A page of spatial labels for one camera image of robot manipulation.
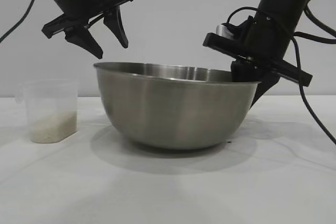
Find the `bowl rim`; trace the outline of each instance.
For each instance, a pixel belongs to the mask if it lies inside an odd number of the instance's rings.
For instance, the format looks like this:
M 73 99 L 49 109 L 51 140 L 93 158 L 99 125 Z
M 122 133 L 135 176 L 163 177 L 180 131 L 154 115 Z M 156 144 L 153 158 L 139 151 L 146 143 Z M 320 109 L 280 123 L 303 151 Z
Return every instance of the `bowl rim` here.
M 178 78 L 163 78 L 163 77 L 157 77 L 157 76 L 147 76 L 144 74 L 138 74 L 138 73 L 130 73 L 130 72 L 121 72 L 117 70 L 111 70 L 105 67 L 107 64 L 137 64 L 137 65 L 151 65 L 151 66 L 162 66 L 162 67 L 178 67 L 178 68 L 199 68 L 204 70 L 215 70 L 220 72 L 227 72 L 230 73 L 230 71 L 226 70 L 219 70 L 219 69 L 212 69 L 212 68 L 202 68 L 202 67 L 192 67 L 192 66 L 182 66 L 182 65 L 166 65 L 166 64 L 155 64 L 155 63 L 141 63 L 141 62 L 126 62 L 126 61 L 106 61 L 106 62 L 97 62 L 93 64 L 93 67 L 97 70 L 106 71 L 113 74 L 118 74 L 122 76 L 128 76 L 128 77 L 135 77 L 135 78 L 141 78 L 141 79 L 147 79 L 147 80 L 160 80 L 160 81 L 169 81 L 169 82 L 175 82 L 175 83 L 197 83 L 197 84 L 211 84 L 211 85 L 224 85 L 224 86 L 247 86 L 247 85 L 256 85 L 261 83 L 260 81 L 251 81 L 251 82 L 232 82 L 232 81 L 202 81 L 202 80 L 186 80 L 186 79 L 178 79 Z

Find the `black cable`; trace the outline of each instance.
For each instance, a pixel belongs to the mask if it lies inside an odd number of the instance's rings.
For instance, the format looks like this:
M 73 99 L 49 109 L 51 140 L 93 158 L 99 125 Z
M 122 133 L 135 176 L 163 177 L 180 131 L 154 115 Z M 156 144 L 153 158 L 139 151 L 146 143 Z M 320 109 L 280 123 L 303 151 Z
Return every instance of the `black cable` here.
M 24 15 L 22 16 L 22 18 L 10 29 L 8 30 L 1 38 L 0 38 L 0 43 L 8 37 L 8 35 L 10 35 L 16 28 L 18 28 L 19 25 L 22 24 L 23 21 L 25 21 L 26 17 L 28 16 L 30 10 L 32 9 L 33 7 L 33 4 L 34 4 L 35 0 L 31 0 L 30 1 L 30 4 L 27 8 L 27 11 L 24 13 Z
M 331 36 L 336 37 L 336 31 L 334 29 L 332 29 L 331 27 L 327 26 L 326 24 L 324 24 L 323 22 L 319 21 L 313 15 L 313 13 L 309 9 L 308 5 L 306 5 L 306 7 L 304 8 L 304 11 L 305 11 L 305 15 L 307 16 L 307 18 L 310 19 L 310 21 L 312 21 L 315 25 L 317 25 L 318 27 L 320 27 L 322 30 L 326 31 Z
M 336 31 L 334 29 L 332 29 L 331 27 L 327 26 L 326 24 L 324 24 L 323 22 L 319 21 L 314 16 L 314 14 L 311 12 L 308 5 L 306 5 L 306 7 L 304 8 L 304 11 L 305 11 L 306 17 L 310 21 L 312 21 L 315 25 L 320 27 L 322 30 L 324 30 L 325 32 L 327 32 L 328 34 L 330 34 L 331 36 L 336 38 Z M 301 37 L 301 38 L 304 38 L 304 39 L 313 40 L 313 41 L 316 41 L 316 42 L 319 42 L 319 43 L 324 43 L 324 44 L 332 44 L 332 45 L 336 44 L 336 39 L 323 38 L 323 37 L 319 37 L 319 36 L 312 35 L 312 34 L 302 33 L 300 31 L 294 33 L 294 36 Z
M 87 26 L 87 29 L 89 29 L 91 26 L 93 26 L 95 23 L 97 23 L 99 20 L 105 17 L 105 14 L 99 15 L 97 18 L 93 19 Z
M 318 43 L 336 45 L 336 39 L 327 39 L 327 38 L 323 38 L 323 37 L 316 36 L 316 35 L 313 35 L 313 34 L 303 33 L 301 31 L 295 32 L 294 36 L 304 38 L 304 39 L 308 39 L 308 40 L 312 40 L 312 41 L 315 41 L 315 42 L 318 42 Z
M 242 7 L 239 8 L 237 10 L 235 10 L 233 13 L 230 14 L 230 16 L 228 17 L 227 23 L 229 24 L 231 18 L 237 13 L 240 12 L 241 10 L 254 10 L 256 12 L 259 12 L 261 14 L 264 14 L 265 16 L 271 18 L 273 21 L 276 22 L 276 24 L 278 26 L 281 27 L 281 29 L 283 31 L 286 32 L 286 34 L 288 35 L 288 37 L 290 38 L 290 40 L 293 42 L 294 44 L 294 48 L 295 48 L 295 55 L 296 55 L 296 62 L 297 62 L 297 67 L 298 67 L 298 71 L 299 71 L 299 90 L 300 90 L 300 95 L 301 98 L 303 100 L 303 103 L 305 104 L 307 110 L 309 111 L 309 113 L 311 114 L 311 116 L 314 118 L 314 120 L 316 121 L 316 123 L 321 127 L 321 129 L 324 131 L 324 133 L 330 138 L 330 140 L 336 144 L 336 139 L 335 137 L 329 132 L 329 130 L 325 127 L 325 125 L 321 122 L 321 120 L 318 118 L 318 116 L 315 114 L 314 110 L 312 109 L 312 107 L 310 106 L 307 98 L 306 98 L 306 94 L 302 85 L 302 69 L 301 69 L 301 59 L 300 59 L 300 50 L 299 50 L 299 44 L 297 42 L 297 40 L 295 39 L 295 37 L 292 35 L 292 33 L 281 23 L 279 22 L 276 18 L 274 18 L 272 16 L 272 14 L 264 12 L 262 10 L 259 10 L 258 8 L 254 8 L 254 7 Z

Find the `black plastic bracket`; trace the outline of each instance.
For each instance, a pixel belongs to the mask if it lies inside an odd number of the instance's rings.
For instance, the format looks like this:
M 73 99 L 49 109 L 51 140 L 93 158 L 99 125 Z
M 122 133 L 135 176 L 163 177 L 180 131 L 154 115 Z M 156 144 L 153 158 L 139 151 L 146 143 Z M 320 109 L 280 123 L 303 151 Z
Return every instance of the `black plastic bracket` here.
M 88 30 L 90 27 L 88 24 L 89 19 L 103 15 L 104 24 L 114 33 L 121 45 L 127 48 L 128 40 L 121 21 L 120 5 L 129 1 L 133 0 L 100 0 L 98 5 L 93 6 L 87 14 L 79 18 L 74 19 L 62 14 L 47 23 L 42 32 L 50 39 L 53 35 L 64 31 L 66 33 L 66 41 L 85 49 L 98 59 L 101 59 L 103 51 Z
M 236 40 L 209 33 L 204 40 L 203 46 L 229 55 L 240 62 L 251 64 L 254 68 L 260 68 L 292 82 L 299 83 L 299 70 L 297 67 L 282 59 L 273 59 L 268 55 L 253 51 Z M 301 78 L 302 85 L 308 87 L 312 80 L 312 75 L 301 71 Z

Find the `plastic measuring cup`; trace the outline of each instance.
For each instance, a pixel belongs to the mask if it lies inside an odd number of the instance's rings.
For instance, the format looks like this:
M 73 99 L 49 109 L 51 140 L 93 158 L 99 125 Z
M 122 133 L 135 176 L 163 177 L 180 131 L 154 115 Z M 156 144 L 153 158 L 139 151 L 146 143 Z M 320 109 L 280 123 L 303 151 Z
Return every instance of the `plastic measuring cup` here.
M 35 143 L 57 143 L 77 130 L 78 85 L 74 80 L 38 80 L 20 85 L 18 103 L 25 101 L 29 137 Z

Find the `white grains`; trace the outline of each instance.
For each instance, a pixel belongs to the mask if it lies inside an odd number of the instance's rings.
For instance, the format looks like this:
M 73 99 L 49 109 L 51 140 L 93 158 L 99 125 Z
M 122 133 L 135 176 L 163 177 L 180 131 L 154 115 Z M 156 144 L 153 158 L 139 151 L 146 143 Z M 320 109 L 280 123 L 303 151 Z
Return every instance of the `white grains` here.
M 30 139 L 34 143 L 57 143 L 77 130 L 77 113 L 52 114 L 30 125 Z

